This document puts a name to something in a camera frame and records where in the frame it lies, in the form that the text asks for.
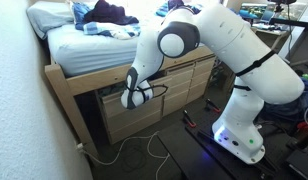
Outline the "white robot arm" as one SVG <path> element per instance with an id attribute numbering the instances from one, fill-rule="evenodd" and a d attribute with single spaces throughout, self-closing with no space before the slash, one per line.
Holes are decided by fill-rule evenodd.
<path id="1" fill-rule="evenodd" d="M 228 104 L 212 125 L 214 140 L 243 162 L 255 164 L 265 155 L 265 147 L 253 120 L 266 103 L 280 105 L 299 98 L 304 83 L 247 22 L 221 4 L 208 5 L 199 13 L 178 6 L 161 25 L 144 29 L 121 103 L 134 109 L 152 99 L 148 78 L 160 69 L 163 58 L 182 57 L 199 44 L 207 46 L 236 75 Z"/>

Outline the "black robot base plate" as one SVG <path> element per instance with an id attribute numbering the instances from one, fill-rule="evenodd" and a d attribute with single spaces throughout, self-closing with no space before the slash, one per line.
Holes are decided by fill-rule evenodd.
<path id="1" fill-rule="evenodd" d="M 255 165 L 247 165 L 219 146 L 212 138 L 215 115 L 192 116 L 196 127 L 178 121 L 161 130 L 158 138 L 186 180 L 298 180 L 285 164 L 291 153 L 289 140 L 272 126 L 265 135 L 266 156 Z"/>

